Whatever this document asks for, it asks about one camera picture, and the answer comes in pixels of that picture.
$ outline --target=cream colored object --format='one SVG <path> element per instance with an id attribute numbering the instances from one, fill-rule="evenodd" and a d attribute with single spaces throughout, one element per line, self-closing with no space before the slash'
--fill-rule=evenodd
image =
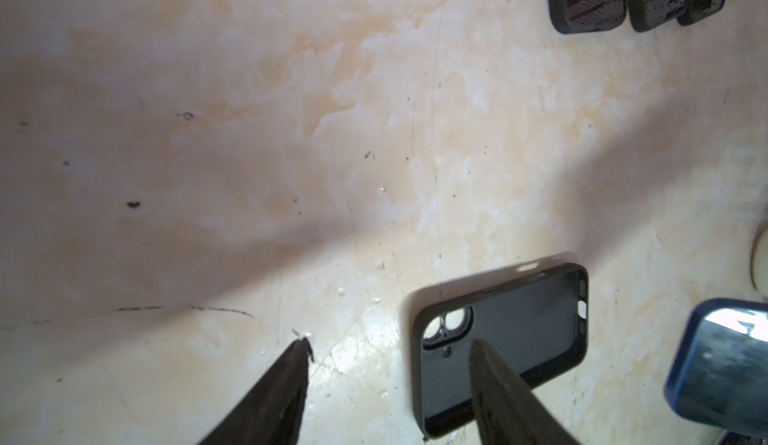
<path id="1" fill-rule="evenodd" d="M 757 239 L 752 256 L 752 280 L 757 290 L 768 297 L 768 232 Z"/>
<path id="2" fill-rule="evenodd" d="M 547 0 L 0 0 L 0 442 L 197 443 L 296 330 L 302 443 L 420 443 L 410 294 L 570 252 L 589 352 L 544 405 L 709 443 L 660 391 L 694 306 L 758 297 L 765 5 L 563 36 Z"/>

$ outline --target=marble surface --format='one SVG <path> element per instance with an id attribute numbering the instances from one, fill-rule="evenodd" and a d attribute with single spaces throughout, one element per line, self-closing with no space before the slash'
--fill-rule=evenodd
<path id="1" fill-rule="evenodd" d="M 547 0 L 0 3 L 2 443 L 196 443 L 294 331 L 302 443 L 420 443 L 412 310 L 552 255 L 590 272 L 552 414 L 714 437 L 661 388 L 692 307 L 758 298 L 768 0 L 578 36 Z"/>

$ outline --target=camera cutout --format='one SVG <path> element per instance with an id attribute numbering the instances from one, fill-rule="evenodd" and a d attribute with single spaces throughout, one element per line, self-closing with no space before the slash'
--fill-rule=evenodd
<path id="1" fill-rule="evenodd" d="M 425 350 L 445 347 L 464 338 L 472 328 L 474 315 L 472 307 L 457 308 L 437 316 L 430 321 L 422 334 Z"/>

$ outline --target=beige marble tabletop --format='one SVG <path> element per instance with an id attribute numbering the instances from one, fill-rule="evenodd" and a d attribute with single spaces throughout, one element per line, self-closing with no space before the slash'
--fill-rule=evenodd
<path id="1" fill-rule="evenodd" d="M 0 442 L 196 443 L 295 331 L 302 443 L 420 443 L 414 292 L 552 255 L 590 334 L 544 405 L 712 439 L 661 390 L 693 306 L 758 298 L 768 0 L 575 36 L 547 0 L 0 4 Z"/>

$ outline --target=round beige object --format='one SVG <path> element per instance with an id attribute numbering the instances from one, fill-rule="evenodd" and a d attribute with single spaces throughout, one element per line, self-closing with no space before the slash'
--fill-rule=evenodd
<path id="1" fill-rule="evenodd" d="M 757 238 L 752 256 L 752 280 L 763 296 L 768 297 L 768 230 Z"/>

